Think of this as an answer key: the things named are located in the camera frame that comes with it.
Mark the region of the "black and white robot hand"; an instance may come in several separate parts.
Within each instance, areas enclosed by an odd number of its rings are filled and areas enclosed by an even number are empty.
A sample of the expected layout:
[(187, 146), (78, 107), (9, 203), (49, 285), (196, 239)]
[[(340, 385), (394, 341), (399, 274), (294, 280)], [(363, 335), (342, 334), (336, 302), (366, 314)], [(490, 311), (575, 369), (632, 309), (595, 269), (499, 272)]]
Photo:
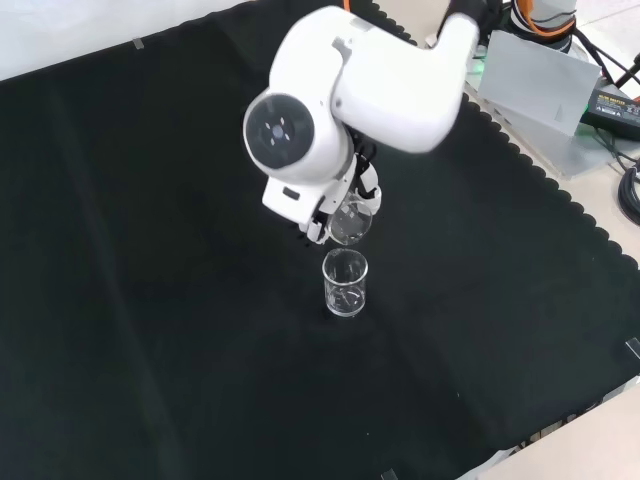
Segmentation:
[(371, 163), (376, 154), (375, 145), (358, 143), (346, 171), (320, 185), (293, 185), (270, 178), (262, 202), (296, 224), (310, 243), (322, 245), (331, 239), (354, 245), (368, 233), (381, 207), (382, 190)]

